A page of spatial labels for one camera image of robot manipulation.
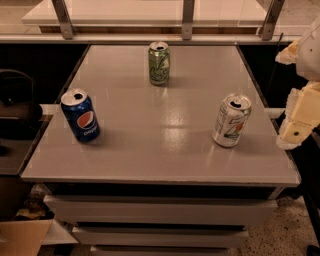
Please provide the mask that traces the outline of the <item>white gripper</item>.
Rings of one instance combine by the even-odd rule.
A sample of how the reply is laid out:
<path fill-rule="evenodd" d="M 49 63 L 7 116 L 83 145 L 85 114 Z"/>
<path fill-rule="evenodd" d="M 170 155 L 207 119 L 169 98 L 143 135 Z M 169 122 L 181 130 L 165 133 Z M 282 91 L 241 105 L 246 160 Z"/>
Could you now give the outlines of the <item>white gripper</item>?
<path fill-rule="evenodd" d="M 278 147 L 292 150 L 320 125 L 320 16 L 295 40 L 277 54 L 275 61 L 290 65 L 296 62 L 297 74 L 309 80 L 301 90 L 288 95 L 285 118 L 276 140 Z"/>

